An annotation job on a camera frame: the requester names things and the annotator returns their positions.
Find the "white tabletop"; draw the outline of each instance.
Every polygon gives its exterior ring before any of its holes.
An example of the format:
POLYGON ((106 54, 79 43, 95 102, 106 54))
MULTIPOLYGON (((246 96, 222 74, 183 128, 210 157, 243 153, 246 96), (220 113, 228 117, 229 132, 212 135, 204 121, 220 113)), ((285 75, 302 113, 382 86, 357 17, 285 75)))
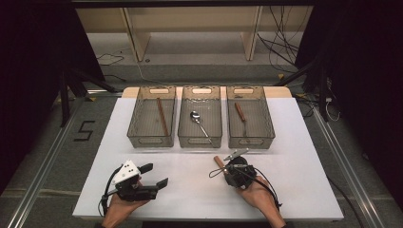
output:
MULTIPOLYGON (((131 219, 264 220, 259 210, 227 185, 223 175, 208 177, 210 171, 218 168, 213 158, 218 155, 223 159, 234 151, 228 148, 226 124, 219 149, 181 148, 177 137, 171 148, 134 148, 126 133, 135 103, 134 98, 120 98, 115 104, 73 216, 99 218, 97 206, 107 180, 122 163, 133 160, 137 166, 154 163, 154 169, 142 175, 143 185, 154 185, 165 178, 169 182, 155 200, 136 210, 131 219)), ((221 103, 222 122, 226 123, 226 102, 221 103)), ((285 219, 343 219, 296 100, 270 98, 267 104, 276 138, 269 149, 251 150, 243 157, 273 184, 285 219)), ((177 113, 180 106, 178 99, 177 113)))

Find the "human hand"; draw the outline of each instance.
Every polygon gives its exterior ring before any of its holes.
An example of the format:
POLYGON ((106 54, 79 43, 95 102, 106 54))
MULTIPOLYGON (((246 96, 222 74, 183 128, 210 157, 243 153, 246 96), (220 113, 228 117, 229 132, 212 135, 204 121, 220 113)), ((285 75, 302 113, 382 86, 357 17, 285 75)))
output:
POLYGON ((105 228, 116 227, 124 220, 126 220, 133 211, 148 202, 149 200, 132 202, 121 200, 119 196, 115 193, 112 196, 112 200, 110 201, 109 208, 107 209, 107 213, 102 225, 105 228))
MULTIPOLYGON (((261 176, 256 176, 256 180, 269 186, 267 180, 263 179, 261 176)), ((259 183, 253 181, 247 189, 243 190, 237 188, 237 192, 249 205, 258 208, 269 220, 273 228, 283 227, 285 225, 285 221, 276 207, 273 196, 259 183)))

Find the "black curtain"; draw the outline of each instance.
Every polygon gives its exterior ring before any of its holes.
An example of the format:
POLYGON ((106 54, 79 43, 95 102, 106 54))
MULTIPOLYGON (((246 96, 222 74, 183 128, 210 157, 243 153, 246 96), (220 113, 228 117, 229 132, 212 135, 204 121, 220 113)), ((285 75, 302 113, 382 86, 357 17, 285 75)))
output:
POLYGON ((75 9, 31 1, 0 3, 0 193, 32 149, 59 91, 77 67, 103 80, 75 9))
MULTIPOLYGON (((332 91, 364 152, 395 201, 403 209, 403 4, 398 1, 352 1, 339 32, 327 49, 323 66, 332 91)), ((332 21, 328 8, 316 8, 298 55, 303 65, 313 59, 322 41, 317 34, 332 21)), ((307 75, 306 87, 319 77, 307 75)))

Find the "plastic storage bin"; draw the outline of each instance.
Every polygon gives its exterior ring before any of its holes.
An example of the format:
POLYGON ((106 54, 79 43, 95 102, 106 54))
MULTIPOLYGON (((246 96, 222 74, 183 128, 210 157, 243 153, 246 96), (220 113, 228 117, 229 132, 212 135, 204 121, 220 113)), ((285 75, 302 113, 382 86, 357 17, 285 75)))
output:
POLYGON ((230 148, 268 149, 276 137, 262 86, 228 86, 230 148))
POLYGON ((127 131, 134 147, 174 145, 175 103, 174 86, 140 87, 127 131))
POLYGON ((181 147, 220 148, 222 138, 221 89, 219 86, 185 86, 182 93, 178 129, 181 147), (192 121, 190 113, 200 115, 202 128, 192 121))

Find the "metal spoon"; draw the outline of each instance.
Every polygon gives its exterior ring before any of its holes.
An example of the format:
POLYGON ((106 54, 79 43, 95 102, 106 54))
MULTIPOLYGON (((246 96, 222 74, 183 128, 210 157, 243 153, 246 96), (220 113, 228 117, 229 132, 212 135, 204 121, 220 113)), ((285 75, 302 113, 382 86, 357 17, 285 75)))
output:
POLYGON ((209 138, 207 132, 205 132, 204 130, 204 127, 202 127, 201 115, 199 115, 199 113, 197 113, 196 111, 192 111, 190 112, 190 119, 192 119, 194 123, 197 123, 201 127, 202 133, 204 133, 205 137, 209 138))

